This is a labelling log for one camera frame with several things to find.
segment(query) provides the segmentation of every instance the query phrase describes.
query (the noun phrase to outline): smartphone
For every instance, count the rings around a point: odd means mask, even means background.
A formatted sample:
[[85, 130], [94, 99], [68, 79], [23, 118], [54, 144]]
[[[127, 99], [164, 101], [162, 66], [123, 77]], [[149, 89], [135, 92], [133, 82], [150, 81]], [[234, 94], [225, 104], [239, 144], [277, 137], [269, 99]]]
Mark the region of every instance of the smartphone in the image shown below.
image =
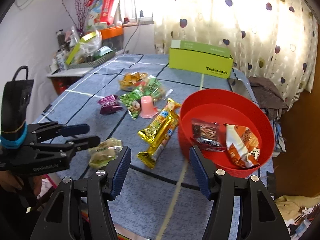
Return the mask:
[[235, 92], [252, 102], [252, 98], [244, 85], [244, 83], [239, 79], [228, 78], [228, 83], [232, 92]]

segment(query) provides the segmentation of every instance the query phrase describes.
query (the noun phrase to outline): silver screw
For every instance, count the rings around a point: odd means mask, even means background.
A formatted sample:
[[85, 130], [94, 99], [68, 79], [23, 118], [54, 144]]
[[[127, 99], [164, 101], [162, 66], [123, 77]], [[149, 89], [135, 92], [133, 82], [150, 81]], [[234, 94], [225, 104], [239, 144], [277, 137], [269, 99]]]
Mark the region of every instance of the silver screw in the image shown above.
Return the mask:
[[104, 171], [104, 170], [98, 170], [97, 172], [96, 172], [96, 174], [98, 175], [98, 176], [102, 176], [102, 175], [104, 175], [106, 172]]
[[70, 177], [64, 177], [63, 180], [62, 180], [63, 183], [68, 183], [70, 181], [71, 181]]
[[252, 175], [252, 176], [251, 176], [251, 179], [252, 179], [254, 182], [259, 181], [259, 177], [256, 176], [256, 175]]
[[224, 170], [222, 170], [222, 169], [218, 169], [217, 171], [216, 171], [216, 173], [218, 174], [218, 175], [224, 175], [224, 174], [226, 174], [226, 172], [224, 171]]

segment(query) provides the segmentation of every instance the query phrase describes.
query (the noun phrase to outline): cyan strap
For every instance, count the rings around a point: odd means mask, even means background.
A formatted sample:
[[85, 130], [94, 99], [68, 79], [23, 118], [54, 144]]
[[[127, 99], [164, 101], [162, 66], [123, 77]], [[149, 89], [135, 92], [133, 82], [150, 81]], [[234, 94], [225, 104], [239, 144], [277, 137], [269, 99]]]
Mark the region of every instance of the cyan strap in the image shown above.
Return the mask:
[[0, 140], [1, 140], [1, 144], [4, 148], [6, 149], [18, 149], [21, 144], [23, 143], [23, 141], [25, 140], [26, 136], [27, 136], [27, 124], [26, 122], [24, 123], [24, 128], [23, 128], [23, 133], [20, 136], [20, 138], [16, 141], [9, 141], [5, 138], [2, 137], [2, 135], [0, 136]]

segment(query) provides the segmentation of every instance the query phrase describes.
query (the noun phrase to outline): window sill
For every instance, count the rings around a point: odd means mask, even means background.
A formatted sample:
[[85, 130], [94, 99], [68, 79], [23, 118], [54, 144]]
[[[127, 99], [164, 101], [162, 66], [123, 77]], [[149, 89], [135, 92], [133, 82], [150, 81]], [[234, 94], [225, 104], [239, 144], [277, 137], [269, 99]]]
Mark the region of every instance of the window sill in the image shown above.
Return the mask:
[[[141, 21], [139, 22], [139, 25], [151, 25], [151, 24], [155, 24], [154, 21]], [[138, 23], [135, 22], [135, 23], [126, 23], [126, 24], [123, 24], [122, 27], [130, 27], [130, 26], [137, 26]]]

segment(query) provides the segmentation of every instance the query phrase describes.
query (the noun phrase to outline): purple snack bag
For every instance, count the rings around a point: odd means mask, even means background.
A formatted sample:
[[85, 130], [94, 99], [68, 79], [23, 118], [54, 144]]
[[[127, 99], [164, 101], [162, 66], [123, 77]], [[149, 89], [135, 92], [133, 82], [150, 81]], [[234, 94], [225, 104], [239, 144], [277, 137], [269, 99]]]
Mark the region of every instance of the purple snack bag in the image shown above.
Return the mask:
[[98, 101], [98, 104], [101, 105], [100, 114], [113, 114], [120, 110], [123, 110], [123, 107], [120, 106], [117, 101], [118, 96], [111, 95], [105, 98], [102, 98]]

